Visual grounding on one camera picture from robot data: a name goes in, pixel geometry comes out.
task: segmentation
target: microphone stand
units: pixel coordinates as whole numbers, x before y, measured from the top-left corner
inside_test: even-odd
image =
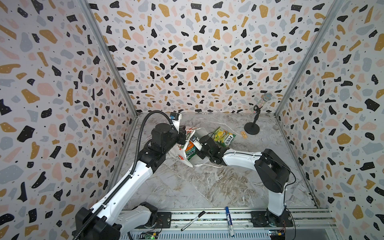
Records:
[[[261,108],[259,108],[257,105],[253,107],[253,110],[256,111],[255,119],[253,122],[248,122],[244,125],[244,130],[251,135],[256,135],[260,132],[260,127],[256,124],[257,119],[259,119],[259,114],[261,111]]]

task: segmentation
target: microphone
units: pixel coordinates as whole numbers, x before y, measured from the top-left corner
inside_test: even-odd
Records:
[[[259,109],[261,109],[263,107],[263,105],[271,99],[272,99],[272,94],[271,93],[265,93],[264,95],[262,95],[262,98],[260,99],[260,101],[257,102],[257,104],[255,106],[257,106]],[[252,112],[256,113],[255,107],[253,107]]]

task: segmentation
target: black marker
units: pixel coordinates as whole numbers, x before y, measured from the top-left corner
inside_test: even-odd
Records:
[[[199,219],[202,215],[204,215],[205,211],[202,211],[201,213],[199,213],[199,215],[197,217],[194,218],[194,220],[190,221],[189,224],[187,224],[187,226],[183,227],[181,229],[181,231],[184,231],[187,227],[189,227],[189,225],[191,225],[194,221],[196,221],[197,219]]]

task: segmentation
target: mounting plate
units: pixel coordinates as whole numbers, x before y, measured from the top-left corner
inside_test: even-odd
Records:
[[[283,212],[280,216],[281,222],[276,224],[276,227],[284,227],[283,221],[285,221],[286,227],[293,227],[292,218],[287,210]],[[266,211],[252,211],[251,212],[251,222],[253,227],[267,227],[270,226],[267,218]]]
[[[160,230],[161,228],[170,228],[170,222],[172,220],[172,213],[171,212],[157,212],[157,219],[161,220],[158,221],[158,225],[156,227],[156,230]],[[137,227],[137,229],[144,229],[143,225],[140,225]]]

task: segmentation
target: microphone grille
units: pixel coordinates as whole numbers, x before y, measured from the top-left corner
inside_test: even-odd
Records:
[[[272,94],[271,93],[265,93],[263,96],[264,101],[269,101],[272,99]]]

